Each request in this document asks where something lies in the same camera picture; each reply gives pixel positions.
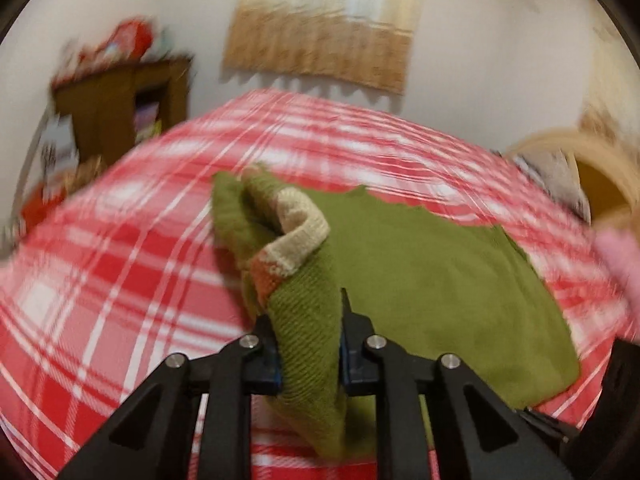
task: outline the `red object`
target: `red object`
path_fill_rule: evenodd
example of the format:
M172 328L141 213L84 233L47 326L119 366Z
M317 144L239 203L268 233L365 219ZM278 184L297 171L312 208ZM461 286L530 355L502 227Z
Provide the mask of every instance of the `red object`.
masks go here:
M545 413L582 425L615 335L636 329L588 230L510 162L392 115L258 90L176 126L50 216L0 267L0 399L12 444L50 479L171 352L246 333L240 277L211 234L211 175L262 160L295 184L366 184L463 224L500 223L571 327L582 371ZM373 480L313 458L254 401L254 478Z
M110 44L116 44L129 56L129 59L140 59L154 42L151 24L141 18L132 18L120 22L111 37L101 44L96 52L101 52Z
M44 185L40 184L31 193L20 212L20 216L24 220L26 234L29 234L36 225L40 224L51 211L65 200L65 192L61 190L57 196L45 202L42 197L43 188Z

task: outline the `bed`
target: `bed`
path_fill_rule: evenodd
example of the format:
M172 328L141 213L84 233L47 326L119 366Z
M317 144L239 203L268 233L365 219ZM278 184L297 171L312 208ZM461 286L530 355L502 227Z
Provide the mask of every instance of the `bed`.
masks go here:
M209 203L213 173L256 161L304 186L366 184L461 224L502 224L556 298L582 364L540 408L585 423L613 339L636 334L588 228L475 145L382 112L258 90L130 152L0 269L0 424L36 477L53 478L167 354L217 352L250 328ZM375 478L373 463L315 458L259 399L253 425L254 478Z

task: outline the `woven tapestry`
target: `woven tapestry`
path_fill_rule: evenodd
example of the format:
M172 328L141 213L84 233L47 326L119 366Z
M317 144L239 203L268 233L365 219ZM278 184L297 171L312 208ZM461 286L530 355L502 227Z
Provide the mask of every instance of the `woven tapestry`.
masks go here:
M421 0L240 0L231 68L332 76L401 94Z

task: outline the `green sweater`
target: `green sweater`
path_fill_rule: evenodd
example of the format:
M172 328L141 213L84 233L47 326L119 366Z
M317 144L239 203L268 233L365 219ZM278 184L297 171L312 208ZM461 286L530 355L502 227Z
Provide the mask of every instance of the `green sweater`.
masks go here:
M275 407L319 454L374 447L373 400L345 402L337 384L341 287L376 332L419 356L458 354L514 408L577 379L558 306L500 226L460 226L420 206L385 203L364 187L295 189L286 198L294 188L260 170L242 182L219 173L214 182L216 236L243 270L249 311L268 312L274 324L285 388ZM318 213L306 212L313 207Z

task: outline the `metal screw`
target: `metal screw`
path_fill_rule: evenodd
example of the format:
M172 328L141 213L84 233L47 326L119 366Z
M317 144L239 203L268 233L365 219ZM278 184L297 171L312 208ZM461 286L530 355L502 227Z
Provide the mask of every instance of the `metal screw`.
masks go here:
M386 346L386 339L381 335L374 334L367 337L367 346L369 348L375 348L376 350L380 350Z
M440 358L440 362L445 368L453 370L454 368L458 368L462 361L460 361L460 358L455 354L444 354Z
M260 338L254 334L247 334L240 338L240 346L242 348L255 348L259 342Z
M171 354L167 356L164 360L164 364L166 364L169 368L180 368L184 364L185 358L184 354Z

